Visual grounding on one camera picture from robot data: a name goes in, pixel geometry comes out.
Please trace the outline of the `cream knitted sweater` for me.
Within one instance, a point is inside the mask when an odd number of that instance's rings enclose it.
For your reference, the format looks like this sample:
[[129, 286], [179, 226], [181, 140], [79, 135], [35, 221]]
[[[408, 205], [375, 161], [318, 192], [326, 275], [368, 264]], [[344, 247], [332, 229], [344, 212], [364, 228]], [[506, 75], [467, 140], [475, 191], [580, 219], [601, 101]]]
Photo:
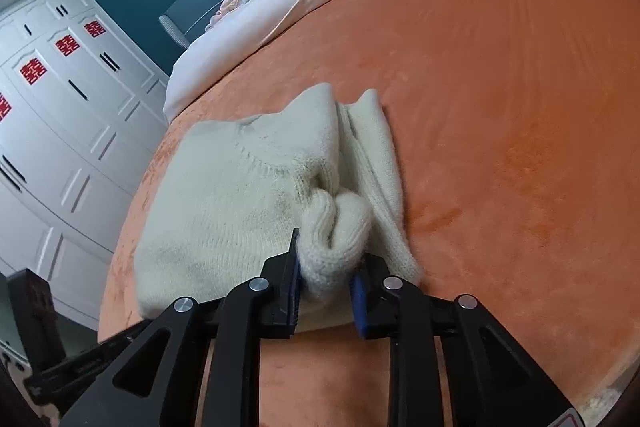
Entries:
[[157, 189], [134, 252], [142, 317], [176, 299], [222, 298], [295, 247], [302, 332], [352, 321], [364, 254], [418, 283], [390, 126], [378, 94], [338, 103], [317, 84], [278, 113], [194, 124]]

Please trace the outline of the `orange velvet bed blanket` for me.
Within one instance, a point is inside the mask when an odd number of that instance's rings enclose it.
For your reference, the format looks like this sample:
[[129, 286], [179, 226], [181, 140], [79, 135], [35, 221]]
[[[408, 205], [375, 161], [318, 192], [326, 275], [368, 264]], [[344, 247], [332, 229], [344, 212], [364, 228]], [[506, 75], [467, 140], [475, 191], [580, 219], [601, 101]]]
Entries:
[[332, 84], [378, 92], [424, 287], [475, 295], [575, 407], [639, 358], [639, 0], [332, 0], [169, 127], [122, 226], [98, 335], [139, 321], [132, 256], [183, 133]]

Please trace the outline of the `white wardrobe with red stickers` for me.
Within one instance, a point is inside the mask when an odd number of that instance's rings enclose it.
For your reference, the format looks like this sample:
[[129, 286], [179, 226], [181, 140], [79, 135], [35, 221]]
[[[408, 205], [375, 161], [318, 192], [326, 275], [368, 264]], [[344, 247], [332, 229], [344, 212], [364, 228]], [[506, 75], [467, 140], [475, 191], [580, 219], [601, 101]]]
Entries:
[[1, 271], [95, 329], [132, 196], [167, 129], [167, 75], [96, 0], [1, 14]]

